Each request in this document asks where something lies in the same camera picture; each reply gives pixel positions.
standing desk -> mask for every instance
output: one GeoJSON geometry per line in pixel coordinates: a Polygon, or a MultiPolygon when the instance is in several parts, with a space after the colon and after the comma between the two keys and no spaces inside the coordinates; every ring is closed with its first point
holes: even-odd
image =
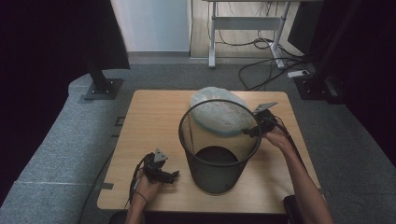
{"type": "MultiPolygon", "coordinates": [[[[186,155],[178,138],[178,124],[189,109],[195,91],[136,91],[123,123],[120,138],[109,165],[97,205],[101,209],[123,209],[136,165],[159,148],[168,160],[163,170],[179,170],[173,185],[165,184],[146,206],[154,212],[285,214],[283,199],[293,194],[288,167],[280,150],[262,139],[247,162],[235,186],[220,195],[199,189],[192,180],[186,155]]],[[[282,118],[299,148],[306,169],[319,188],[319,182],[305,147],[289,98],[279,91],[234,91],[254,110],[263,103],[282,118]]]]}
{"type": "Polygon", "coordinates": [[[212,2],[212,26],[210,28],[210,45],[209,45],[209,67],[216,66],[216,53],[215,53],[215,30],[274,30],[275,38],[273,43],[269,43],[270,50],[276,59],[276,64],[279,69],[284,69],[281,54],[278,48],[279,39],[282,35],[283,26],[285,25],[286,18],[289,12],[290,2],[317,2],[321,0],[204,0],[212,2]],[[218,2],[284,2],[285,8],[282,16],[279,17],[217,17],[216,6],[218,2]]]}

mesh wastebasket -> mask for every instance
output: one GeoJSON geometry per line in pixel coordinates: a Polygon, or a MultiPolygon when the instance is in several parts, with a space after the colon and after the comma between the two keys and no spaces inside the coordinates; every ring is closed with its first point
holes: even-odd
{"type": "Polygon", "coordinates": [[[247,108],[228,100],[204,101],[186,112],[178,135],[200,189],[219,194],[236,184],[262,140],[242,130],[258,125],[247,108]]]}

black stand base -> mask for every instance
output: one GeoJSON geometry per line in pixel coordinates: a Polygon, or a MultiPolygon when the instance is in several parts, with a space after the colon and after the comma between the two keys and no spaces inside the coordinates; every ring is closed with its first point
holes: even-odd
{"type": "Polygon", "coordinates": [[[331,105],[343,104],[342,83],[336,77],[328,76],[320,85],[312,77],[295,78],[294,83],[302,100],[325,100],[331,105]]]}
{"type": "Polygon", "coordinates": [[[94,83],[92,83],[87,94],[84,96],[84,100],[114,100],[117,97],[122,81],[120,78],[107,78],[107,85],[103,91],[98,90],[94,83]]]}

